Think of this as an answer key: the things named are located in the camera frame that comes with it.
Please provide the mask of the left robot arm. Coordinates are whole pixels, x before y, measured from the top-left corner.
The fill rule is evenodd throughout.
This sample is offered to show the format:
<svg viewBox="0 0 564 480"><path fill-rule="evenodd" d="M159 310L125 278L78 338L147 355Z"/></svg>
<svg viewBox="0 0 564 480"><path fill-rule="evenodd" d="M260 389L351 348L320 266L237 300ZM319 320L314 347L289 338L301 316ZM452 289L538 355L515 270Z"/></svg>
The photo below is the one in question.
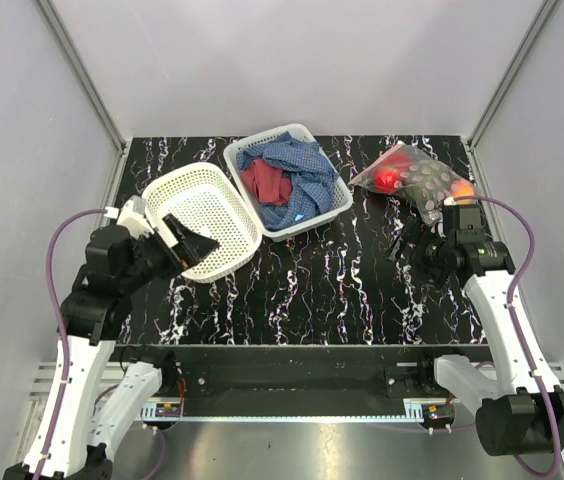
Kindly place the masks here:
<svg viewBox="0 0 564 480"><path fill-rule="evenodd" d="M178 386L171 353L142 350L102 408L97 388L114 352L132 295L156 278L177 277L219 244L173 215L161 228L122 223L92 232L70 294L51 299L58 320L58 356L38 433L7 479L108 479L115 454L141 407Z"/></svg>

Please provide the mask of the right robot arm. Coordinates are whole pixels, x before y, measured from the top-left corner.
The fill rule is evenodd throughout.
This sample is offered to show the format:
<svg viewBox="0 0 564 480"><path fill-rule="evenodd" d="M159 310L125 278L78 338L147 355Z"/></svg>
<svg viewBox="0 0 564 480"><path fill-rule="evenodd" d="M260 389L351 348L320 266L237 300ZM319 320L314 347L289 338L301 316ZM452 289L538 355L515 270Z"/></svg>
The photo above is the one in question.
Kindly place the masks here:
<svg viewBox="0 0 564 480"><path fill-rule="evenodd" d="M443 355L416 371L428 396L447 390L475 418L490 456L559 453L564 388L549 367L519 298L508 248L487 237L479 205L446 206L440 222L409 219L387 252L414 280L441 288L454 278L481 322L495 367L489 379L467 357Z"/></svg>

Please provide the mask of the red fake apple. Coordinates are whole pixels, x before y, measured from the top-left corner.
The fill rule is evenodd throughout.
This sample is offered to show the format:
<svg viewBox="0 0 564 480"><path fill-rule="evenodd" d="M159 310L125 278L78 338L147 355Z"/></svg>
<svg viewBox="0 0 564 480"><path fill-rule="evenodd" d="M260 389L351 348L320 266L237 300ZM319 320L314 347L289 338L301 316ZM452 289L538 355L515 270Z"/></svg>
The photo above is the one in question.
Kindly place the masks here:
<svg viewBox="0 0 564 480"><path fill-rule="evenodd" d="M374 170L372 180L373 190L376 193L393 195L402 188L401 172L391 167Z"/></svg>

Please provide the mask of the clear zip top bag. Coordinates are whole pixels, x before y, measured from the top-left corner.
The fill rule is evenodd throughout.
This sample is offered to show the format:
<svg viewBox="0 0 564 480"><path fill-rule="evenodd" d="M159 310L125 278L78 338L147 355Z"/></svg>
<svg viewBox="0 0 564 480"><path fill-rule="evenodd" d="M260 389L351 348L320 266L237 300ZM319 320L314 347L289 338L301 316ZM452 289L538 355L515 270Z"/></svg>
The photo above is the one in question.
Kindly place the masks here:
<svg viewBox="0 0 564 480"><path fill-rule="evenodd" d="M418 210L427 225L442 220L447 199L476 195L472 183L441 161L399 141L348 182L373 193L397 196Z"/></svg>

